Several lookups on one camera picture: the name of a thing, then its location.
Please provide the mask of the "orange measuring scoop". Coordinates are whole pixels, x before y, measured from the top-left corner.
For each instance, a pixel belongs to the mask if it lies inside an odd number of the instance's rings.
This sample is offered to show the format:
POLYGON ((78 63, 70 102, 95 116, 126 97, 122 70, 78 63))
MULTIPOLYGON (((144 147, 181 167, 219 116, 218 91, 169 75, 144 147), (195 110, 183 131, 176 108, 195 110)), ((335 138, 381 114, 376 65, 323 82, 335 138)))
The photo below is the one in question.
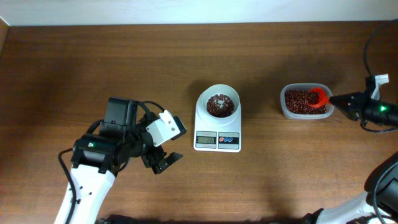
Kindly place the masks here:
POLYGON ((322 88, 312 88, 305 95, 305 102, 312 108, 321 108, 330 103, 329 97, 322 88))

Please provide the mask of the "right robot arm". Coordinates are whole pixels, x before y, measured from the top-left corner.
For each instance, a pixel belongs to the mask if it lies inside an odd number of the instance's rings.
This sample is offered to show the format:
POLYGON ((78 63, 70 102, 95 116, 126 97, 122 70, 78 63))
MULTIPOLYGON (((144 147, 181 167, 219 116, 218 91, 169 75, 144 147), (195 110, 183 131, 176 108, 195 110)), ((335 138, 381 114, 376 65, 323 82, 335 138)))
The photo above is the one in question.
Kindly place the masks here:
MULTIPOLYGON (((331 104, 347 118, 360 120, 361 128, 371 133, 397 130, 397 106, 374 100, 368 93, 350 93, 328 97, 318 94, 319 108, 331 104)), ((356 198, 332 209, 319 209, 306 214, 300 223, 387 223, 397 222, 397 154, 394 154, 371 175, 364 192, 356 198)))

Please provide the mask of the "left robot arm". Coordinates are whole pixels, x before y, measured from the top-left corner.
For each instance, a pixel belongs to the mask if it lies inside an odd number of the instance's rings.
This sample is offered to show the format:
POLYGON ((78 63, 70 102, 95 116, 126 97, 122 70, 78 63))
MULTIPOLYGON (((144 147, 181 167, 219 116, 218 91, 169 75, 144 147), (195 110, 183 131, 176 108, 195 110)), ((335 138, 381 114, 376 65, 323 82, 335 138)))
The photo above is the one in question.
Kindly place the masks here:
POLYGON ((162 144, 186 132, 181 119, 165 109, 155 114, 145 101, 110 98, 104 119, 94 122, 70 148, 71 168, 58 156, 68 187, 56 223, 94 223, 130 159, 139 157, 146 168, 161 174, 182 158, 176 152, 167 154, 162 144))

